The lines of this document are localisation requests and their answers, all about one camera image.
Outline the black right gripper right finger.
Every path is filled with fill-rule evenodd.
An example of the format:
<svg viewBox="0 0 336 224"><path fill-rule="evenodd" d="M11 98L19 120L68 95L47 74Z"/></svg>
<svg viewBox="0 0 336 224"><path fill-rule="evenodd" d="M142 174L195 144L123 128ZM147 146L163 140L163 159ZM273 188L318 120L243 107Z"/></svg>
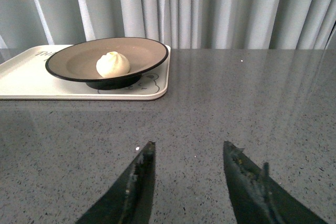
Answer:
<svg viewBox="0 0 336 224"><path fill-rule="evenodd" d="M269 176L269 164L259 168L229 141L223 145L229 198L238 223L325 223Z"/></svg>

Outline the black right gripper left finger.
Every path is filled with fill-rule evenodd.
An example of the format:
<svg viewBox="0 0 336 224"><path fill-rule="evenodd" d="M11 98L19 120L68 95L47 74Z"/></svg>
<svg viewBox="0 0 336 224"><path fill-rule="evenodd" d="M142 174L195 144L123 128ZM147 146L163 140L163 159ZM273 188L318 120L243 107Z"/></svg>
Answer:
<svg viewBox="0 0 336 224"><path fill-rule="evenodd" d="M155 143L148 142L76 223L149 223L154 187Z"/></svg>

